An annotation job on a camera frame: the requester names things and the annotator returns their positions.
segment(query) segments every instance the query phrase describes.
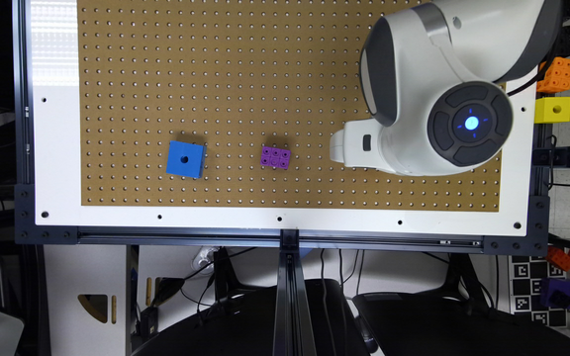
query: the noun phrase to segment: blue cube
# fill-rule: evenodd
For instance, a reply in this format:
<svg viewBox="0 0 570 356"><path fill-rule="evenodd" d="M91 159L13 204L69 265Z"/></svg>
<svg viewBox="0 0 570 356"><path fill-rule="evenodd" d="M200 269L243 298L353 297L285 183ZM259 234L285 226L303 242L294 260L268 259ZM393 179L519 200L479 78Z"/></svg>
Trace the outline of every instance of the blue cube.
<svg viewBox="0 0 570 356"><path fill-rule="evenodd" d="M201 178L205 156L206 147L203 145L171 141L168 147L166 173Z"/></svg>

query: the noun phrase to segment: purple block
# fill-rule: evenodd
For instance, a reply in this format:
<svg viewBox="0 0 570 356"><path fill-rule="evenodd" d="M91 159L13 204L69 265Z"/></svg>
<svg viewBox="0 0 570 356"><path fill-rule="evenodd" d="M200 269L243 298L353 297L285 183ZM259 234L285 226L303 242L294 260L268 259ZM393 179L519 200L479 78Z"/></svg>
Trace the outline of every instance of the purple block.
<svg viewBox="0 0 570 356"><path fill-rule="evenodd" d="M553 278L542 279L540 303L543 306L548 308L563 308L563 306L561 307L557 305L556 303L552 302L552 300L556 301L558 298L564 300L565 297L568 297L570 299L570 281Z"/></svg>
<svg viewBox="0 0 570 356"><path fill-rule="evenodd" d="M289 149L264 146L261 150L261 165L287 169L291 155L292 152Z"/></svg>

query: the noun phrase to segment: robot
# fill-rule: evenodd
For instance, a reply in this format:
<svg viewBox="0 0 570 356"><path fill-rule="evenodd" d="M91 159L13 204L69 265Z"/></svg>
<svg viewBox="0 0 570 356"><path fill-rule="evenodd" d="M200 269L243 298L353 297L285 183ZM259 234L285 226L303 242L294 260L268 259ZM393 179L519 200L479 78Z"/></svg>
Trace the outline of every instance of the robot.
<svg viewBox="0 0 570 356"><path fill-rule="evenodd" d="M372 119L335 133L331 159L407 176L480 166L514 118L494 83L530 73L561 26L557 0L438 0L379 19L360 58Z"/></svg>

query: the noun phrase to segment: light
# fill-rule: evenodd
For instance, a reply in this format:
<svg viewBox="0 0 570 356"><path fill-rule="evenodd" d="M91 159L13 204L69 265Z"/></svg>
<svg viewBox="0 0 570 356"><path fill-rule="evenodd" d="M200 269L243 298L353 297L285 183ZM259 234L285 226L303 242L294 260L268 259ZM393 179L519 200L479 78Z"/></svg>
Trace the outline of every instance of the light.
<svg viewBox="0 0 570 356"><path fill-rule="evenodd" d="M469 131L476 130L479 127L479 119L477 117L469 117L465 119L465 128Z"/></svg>

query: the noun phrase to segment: pegboard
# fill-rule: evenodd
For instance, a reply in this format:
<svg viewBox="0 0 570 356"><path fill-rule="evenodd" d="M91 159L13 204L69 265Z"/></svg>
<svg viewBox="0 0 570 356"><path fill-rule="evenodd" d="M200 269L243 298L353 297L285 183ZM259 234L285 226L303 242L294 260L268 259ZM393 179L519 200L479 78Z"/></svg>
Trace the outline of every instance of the pegboard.
<svg viewBox="0 0 570 356"><path fill-rule="evenodd" d="M370 26L418 3L79 0L81 204L497 212L500 154L425 178L329 158L369 118ZM202 179L165 173L171 140L207 146ZM290 149L289 169L261 166L264 145Z"/></svg>

